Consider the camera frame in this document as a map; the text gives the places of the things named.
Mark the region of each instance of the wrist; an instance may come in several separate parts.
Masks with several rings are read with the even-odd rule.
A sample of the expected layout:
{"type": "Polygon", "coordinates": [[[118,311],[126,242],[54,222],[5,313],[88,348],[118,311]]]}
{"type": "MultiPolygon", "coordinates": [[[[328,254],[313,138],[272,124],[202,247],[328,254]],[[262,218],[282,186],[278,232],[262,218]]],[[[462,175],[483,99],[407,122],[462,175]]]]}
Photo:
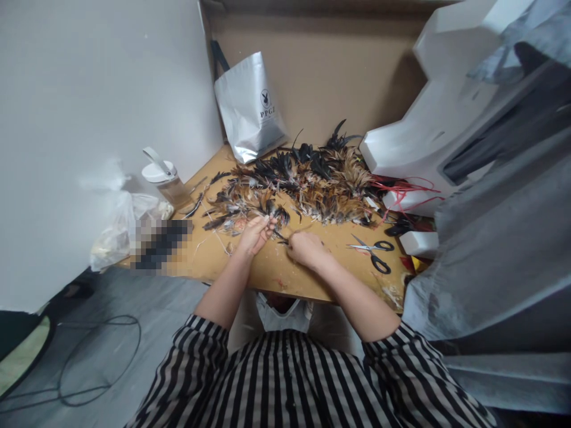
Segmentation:
{"type": "Polygon", "coordinates": [[[231,256],[231,259],[241,262],[251,262],[253,258],[254,254],[249,249],[240,246],[234,250],[231,256]]]}
{"type": "Polygon", "coordinates": [[[317,257],[313,261],[310,268],[312,271],[317,273],[319,276],[323,276],[326,272],[329,272],[331,270],[331,268],[333,268],[337,264],[338,264],[338,262],[335,259],[335,257],[333,257],[333,254],[324,253],[324,254],[320,254],[319,257],[317,257]]]}

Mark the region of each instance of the sleeve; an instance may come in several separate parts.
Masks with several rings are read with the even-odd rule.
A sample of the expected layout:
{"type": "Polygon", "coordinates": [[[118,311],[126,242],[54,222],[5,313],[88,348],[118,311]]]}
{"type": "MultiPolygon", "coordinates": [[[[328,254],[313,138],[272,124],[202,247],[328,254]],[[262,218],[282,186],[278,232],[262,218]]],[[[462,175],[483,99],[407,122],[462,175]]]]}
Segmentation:
{"type": "Polygon", "coordinates": [[[442,354],[405,323],[386,339],[363,343],[363,350],[405,426],[496,426],[492,414],[450,376],[442,354]]]}
{"type": "Polygon", "coordinates": [[[215,377],[228,357],[228,332],[191,315],[173,336],[172,347],[156,370],[155,379],[127,427],[177,425],[202,415],[215,377]]]}

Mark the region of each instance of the pile of feathers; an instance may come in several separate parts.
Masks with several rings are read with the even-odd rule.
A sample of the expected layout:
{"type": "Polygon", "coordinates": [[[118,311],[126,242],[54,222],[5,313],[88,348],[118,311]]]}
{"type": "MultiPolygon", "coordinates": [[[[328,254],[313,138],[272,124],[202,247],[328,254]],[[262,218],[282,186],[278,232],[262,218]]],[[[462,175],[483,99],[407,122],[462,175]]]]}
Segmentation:
{"type": "Polygon", "coordinates": [[[344,123],[340,122],[327,144],[318,149],[305,143],[296,149],[294,141],[291,149],[277,149],[269,159],[258,159],[252,166],[237,165],[222,191],[208,200],[212,207],[203,216],[211,221],[204,229],[235,236],[252,214],[271,215],[278,219],[275,234],[287,242],[280,230],[290,222],[290,214],[276,204],[274,197],[279,192],[290,196],[290,208],[300,222],[305,215],[324,225],[353,222],[375,227],[373,210],[363,200],[365,196],[377,198],[369,187],[373,179],[357,148],[347,146],[361,136],[340,136],[344,123]]]}

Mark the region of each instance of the plastic bag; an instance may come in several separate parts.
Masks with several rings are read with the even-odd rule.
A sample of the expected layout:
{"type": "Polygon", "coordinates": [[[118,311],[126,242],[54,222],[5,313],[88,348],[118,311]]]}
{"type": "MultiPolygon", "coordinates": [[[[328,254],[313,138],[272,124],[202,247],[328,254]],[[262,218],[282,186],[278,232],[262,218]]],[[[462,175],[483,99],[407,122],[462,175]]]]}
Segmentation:
{"type": "Polygon", "coordinates": [[[218,42],[213,40],[211,46],[214,60],[225,71],[214,83],[214,92],[228,142],[236,160],[248,163],[284,144],[286,127],[272,98],[262,53],[230,68],[218,42]]]}
{"type": "Polygon", "coordinates": [[[105,229],[91,248],[91,270],[99,272],[130,255],[140,224],[153,225],[171,217],[174,208],[168,202],[142,193],[120,191],[113,224],[105,229]]]}

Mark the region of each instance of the white styrofoam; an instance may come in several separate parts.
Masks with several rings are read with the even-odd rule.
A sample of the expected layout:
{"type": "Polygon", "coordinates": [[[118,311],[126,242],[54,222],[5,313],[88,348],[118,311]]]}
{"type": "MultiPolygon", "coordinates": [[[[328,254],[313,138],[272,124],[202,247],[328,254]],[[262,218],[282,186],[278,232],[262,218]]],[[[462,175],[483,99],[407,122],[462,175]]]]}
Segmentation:
{"type": "Polygon", "coordinates": [[[466,76],[499,47],[500,33],[531,1],[467,0],[433,13],[414,47],[426,86],[401,121],[369,131],[360,145],[374,174],[426,186],[420,177],[447,197],[489,169],[485,166],[460,185],[441,173],[455,151],[521,99],[542,73],[540,68],[509,86],[466,76]]]}
{"type": "Polygon", "coordinates": [[[437,232],[406,232],[400,238],[404,252],[410,256],[434,259],[438,250],[437,232]]]}
{"type": "Polygon", "coordinates": [[[442,202],[441,199],[433,199],[434,197],[440,197],[440,193],[424,190],[411,191],[405,195],[399,206],[397,205],[398,195],[389,191],[382,198],[382,202],[391,211],[403,211],[408,214],[433,217],[434,211],[442,202]]]}

